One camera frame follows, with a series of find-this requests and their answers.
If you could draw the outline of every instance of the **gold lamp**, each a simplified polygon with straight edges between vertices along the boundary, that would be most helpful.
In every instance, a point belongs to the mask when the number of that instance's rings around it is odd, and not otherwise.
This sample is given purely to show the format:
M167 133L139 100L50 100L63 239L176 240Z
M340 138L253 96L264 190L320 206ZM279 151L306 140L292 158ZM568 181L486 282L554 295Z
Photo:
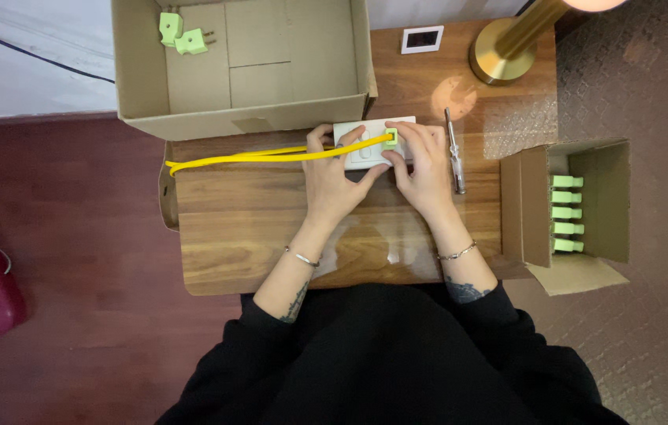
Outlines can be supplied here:
M582 11L606 11L625 0L536 0L513 18L493 21L471 44L473 73L490 85L507 85L533 65L538 37L554 25L570 7Z

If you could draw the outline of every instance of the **lamp base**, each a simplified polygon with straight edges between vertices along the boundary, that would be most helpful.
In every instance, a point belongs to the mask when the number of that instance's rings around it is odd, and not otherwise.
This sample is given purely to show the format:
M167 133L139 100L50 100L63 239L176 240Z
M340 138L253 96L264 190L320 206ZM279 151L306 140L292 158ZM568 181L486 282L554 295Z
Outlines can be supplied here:
M536 58L536 43L531 44L517 57L504 59L494 49L499 35L512 24L513 18L506 17L486 25L471 44L469 59L471 70L483 82L489 85L507 85L528 72Z

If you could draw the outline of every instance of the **hand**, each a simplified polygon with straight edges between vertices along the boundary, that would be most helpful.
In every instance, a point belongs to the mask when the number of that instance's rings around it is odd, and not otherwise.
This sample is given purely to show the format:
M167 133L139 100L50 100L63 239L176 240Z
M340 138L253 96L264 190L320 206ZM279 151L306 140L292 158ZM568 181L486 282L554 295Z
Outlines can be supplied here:
M429 226L433 227L445 218L454 218L457 209L452 202L449 150L443 127L393 121L386 121L386 126L395 128L413 153L412 175L407 174L402 155L393 150L381 153L394 164L396 187Z
M339 138L337 148L352 144L364 131L360 126ZM321 124L307 135L307 151L323 152L323 141L331 140L324 134L334 131L331 124ZM378 176L389 166L379 164L368 170L359 183L353 183L344 177L344 159L339 158L313 159L302 162L305 171L305 188L307 189L306 222L333 231L342 218L352 212L362 201Z

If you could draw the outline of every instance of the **wooden table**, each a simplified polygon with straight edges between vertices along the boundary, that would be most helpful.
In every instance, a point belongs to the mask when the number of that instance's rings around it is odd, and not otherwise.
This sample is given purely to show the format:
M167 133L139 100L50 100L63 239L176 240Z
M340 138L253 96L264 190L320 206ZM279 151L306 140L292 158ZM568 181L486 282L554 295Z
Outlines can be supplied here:
M499 278L528 277L500 260L499 161L484 159L484 129L510 104L556 102L554 32L538 44L537 61L518 82L487 86L473 76L468 48L489 21L446 24L438 52L400 54L401 29L371 32L378 100L369 119L415 115L444 126L434 91L454 77L452 101L475 92L464 119L464 165L468 193L455 204L480 251ZM173 143L173 158L188 161L244 150L305 144L307 130L277 131ZM358 179L362 173L355 175ZM222 164L181 171L176 178L184 284L193 295L254 292L270 272L306 212L300 163ZM323 252L312 288L365 282L412 284L441 280L435 246L423 219L387 172L367 198L337 227Z

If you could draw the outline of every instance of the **silver bracelet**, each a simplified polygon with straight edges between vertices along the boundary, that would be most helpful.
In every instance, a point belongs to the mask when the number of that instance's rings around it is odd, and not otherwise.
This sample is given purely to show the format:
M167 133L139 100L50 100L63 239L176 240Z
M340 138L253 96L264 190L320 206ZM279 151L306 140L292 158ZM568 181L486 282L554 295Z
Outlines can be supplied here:
M451 256L446 256L446 257L436 256L436 258L438 258L438 259L458 259L462 256L462 254L467 253L468 251L470 251L473 248L475 248L475 239L473 239L473 243L471 244L471 246L469 246L467 249L464 249L464 250L460 251L459 253L455 253L455 254L452 254Z
M289 252L289 245L284 246L284 251L287 252L287 253ZM301 256L300 254L295 254L295 256L297 256L297 258L301 259L302 261L306 262L307 264L310 264L310 266L318 267L318 266L321 265L321 260L320 259L318 259L318 262L312 262L309 259Z

